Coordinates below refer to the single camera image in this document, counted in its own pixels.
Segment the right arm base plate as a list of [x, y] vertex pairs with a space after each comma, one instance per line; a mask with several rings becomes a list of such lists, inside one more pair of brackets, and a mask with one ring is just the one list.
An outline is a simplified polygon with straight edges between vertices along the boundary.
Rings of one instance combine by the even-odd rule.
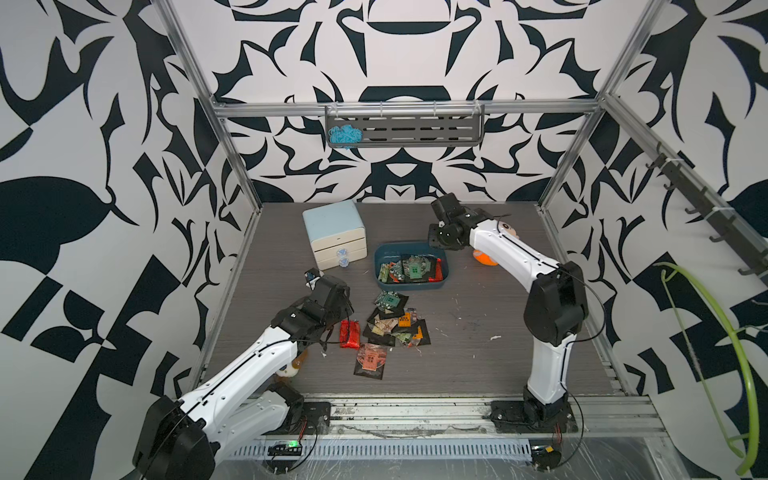
[[498, 433], [576, 433], [579, 431], [567, 401], [539, 404], [535, 399], [490, 403], [488, 419]]

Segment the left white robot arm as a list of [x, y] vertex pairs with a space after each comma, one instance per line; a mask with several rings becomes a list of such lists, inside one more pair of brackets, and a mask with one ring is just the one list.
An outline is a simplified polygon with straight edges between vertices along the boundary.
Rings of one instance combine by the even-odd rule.
[[302, 395], [274, 382], [308, 347], [323, 344], [353, 312], [350, 288], [331, 275], [278, 311], [254, 343], [177, 400], [148, 409], [132, 463], [143, 479], [208, 479], [239, 447], [290, 424]]

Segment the orange label tea bag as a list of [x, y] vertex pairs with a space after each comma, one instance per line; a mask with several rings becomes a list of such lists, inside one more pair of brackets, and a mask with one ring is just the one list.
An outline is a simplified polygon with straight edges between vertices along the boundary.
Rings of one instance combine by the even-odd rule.
[[398, 318], [397, 327], [400, 329], [409, 329], [418, 321], [417, 311], [413, 308], [406, 309], [404, 314]]

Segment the teal label black tea bag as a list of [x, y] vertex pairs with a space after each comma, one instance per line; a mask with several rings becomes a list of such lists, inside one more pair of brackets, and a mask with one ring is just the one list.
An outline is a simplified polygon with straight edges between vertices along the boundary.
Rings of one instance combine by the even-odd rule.
[[401, 258], [404, 281], [421, 283], [428, 279], [431, 270], [431, 260], [426, 256], [411, 255]]

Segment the pink label black tea bag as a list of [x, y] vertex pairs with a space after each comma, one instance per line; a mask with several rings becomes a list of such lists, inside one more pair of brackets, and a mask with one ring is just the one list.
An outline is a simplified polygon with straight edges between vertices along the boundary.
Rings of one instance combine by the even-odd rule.
[[386, 365], [388, 348], [376, 344], [362, 345], [356, 354], [353, 374], [381, 380]]

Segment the teal plastic storage box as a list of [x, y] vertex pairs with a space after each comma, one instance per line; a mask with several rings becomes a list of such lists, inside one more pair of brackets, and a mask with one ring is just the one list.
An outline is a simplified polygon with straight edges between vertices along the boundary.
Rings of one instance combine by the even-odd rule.
[[373, 255], [373, 266], [382, 290], [400, 292], [439, 289], [450, 273], [443, 249], [417, 241], [380, 245]]

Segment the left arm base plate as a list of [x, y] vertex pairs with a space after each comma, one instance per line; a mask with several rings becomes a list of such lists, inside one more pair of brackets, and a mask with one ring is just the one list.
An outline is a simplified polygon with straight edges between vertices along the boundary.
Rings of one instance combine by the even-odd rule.
[[331, 403], [310, 401], [293, 405], [284, 422], [266, 436], [324, 433], [330, 424]]

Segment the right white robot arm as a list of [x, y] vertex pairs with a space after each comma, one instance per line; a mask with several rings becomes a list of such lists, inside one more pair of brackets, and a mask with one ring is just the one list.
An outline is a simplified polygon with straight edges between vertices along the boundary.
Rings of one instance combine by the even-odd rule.
[[437, 218], [429, 227], [431, 246], [486, 254], [528, 293], [523, 319], [533, 336], [533, 356], [523, 395], [525, 415], [543, 422], [564, 411], [571, 349], [589, 316], [581, 268], [542, 254], [501, 218], [462, 205], [454, 194], [439, 197], [431, 207]]

